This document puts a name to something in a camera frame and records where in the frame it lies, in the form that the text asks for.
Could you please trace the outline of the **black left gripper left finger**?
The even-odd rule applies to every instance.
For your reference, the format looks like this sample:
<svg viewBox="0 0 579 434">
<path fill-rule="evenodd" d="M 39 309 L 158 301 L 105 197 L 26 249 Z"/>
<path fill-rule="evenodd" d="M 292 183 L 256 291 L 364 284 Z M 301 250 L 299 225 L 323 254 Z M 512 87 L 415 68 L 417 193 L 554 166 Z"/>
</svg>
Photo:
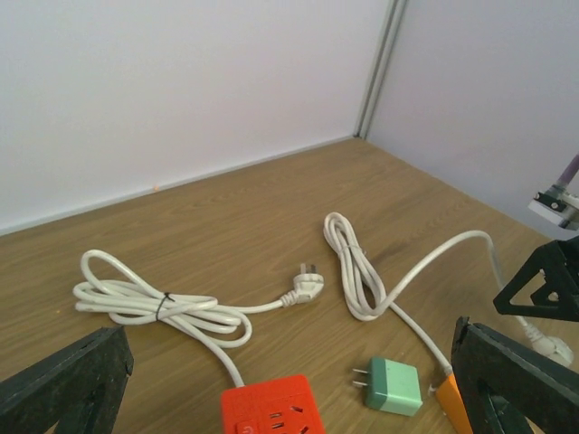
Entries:
<svg viewBox="0 0 579 434">
<path fill-rule="evenodd" d="M 103 327 L 1 381 L 3 433 L 110 433 L 134 358 L 123 327 Z"/>
</svg>

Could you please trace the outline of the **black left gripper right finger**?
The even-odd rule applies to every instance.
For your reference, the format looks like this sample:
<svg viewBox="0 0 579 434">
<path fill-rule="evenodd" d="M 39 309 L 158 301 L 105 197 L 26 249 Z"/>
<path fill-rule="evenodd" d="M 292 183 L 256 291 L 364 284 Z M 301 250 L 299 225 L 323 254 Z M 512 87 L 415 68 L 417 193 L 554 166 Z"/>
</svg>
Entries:
<svg viewBox="0 0 579 434">
<path fill-rule="evenodd" d="M 578 431 L 578 374 L 466 316 L 451 365 L 475 433 Z"/>
</svg>

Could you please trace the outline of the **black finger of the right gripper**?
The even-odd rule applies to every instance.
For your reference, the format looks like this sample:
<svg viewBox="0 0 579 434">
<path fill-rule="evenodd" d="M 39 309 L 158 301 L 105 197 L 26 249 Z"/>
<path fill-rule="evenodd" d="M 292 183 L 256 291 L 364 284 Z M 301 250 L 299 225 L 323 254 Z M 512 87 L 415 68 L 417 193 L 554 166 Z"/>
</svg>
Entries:
<svg viewBox="0 0 579 434">
<path fill-rule="evenodd" d="M 536 275 L 544 283 L 530 295 L 530 306 L 512 302 Z M 578 321 L 578 237 L 537 247 L 515 276 L 493 299 L 502 315 Z"/>
</svg>

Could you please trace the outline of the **green square adapter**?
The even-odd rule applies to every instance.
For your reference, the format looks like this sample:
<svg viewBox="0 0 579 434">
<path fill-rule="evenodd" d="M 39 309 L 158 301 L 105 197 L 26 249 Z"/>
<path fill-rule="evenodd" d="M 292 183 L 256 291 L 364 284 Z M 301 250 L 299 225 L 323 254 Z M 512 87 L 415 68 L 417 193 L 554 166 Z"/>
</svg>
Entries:
<svg viewBox="0 0 579 434">
<path fill-rule="evenodd" d="M 365 391 L 366 407 L 407 417 L 422 407 L 419 376 L 414 366 L 373 356 L 365 369 L 353 372 L 363 376 L 352 384 Z"/>
</svg>

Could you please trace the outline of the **red cube power socket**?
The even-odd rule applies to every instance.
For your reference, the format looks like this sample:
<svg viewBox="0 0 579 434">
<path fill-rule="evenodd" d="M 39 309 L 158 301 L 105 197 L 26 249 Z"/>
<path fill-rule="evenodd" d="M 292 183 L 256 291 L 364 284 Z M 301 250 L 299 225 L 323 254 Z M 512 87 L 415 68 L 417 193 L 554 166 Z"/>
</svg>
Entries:
<svg viewBox="0 0 579 434">
<path fill-rule="evenodd" d="M 302 374 L 229 389 L 221 396 L 226 434 L 318 434 L 325 427 Z"/>
</svg>

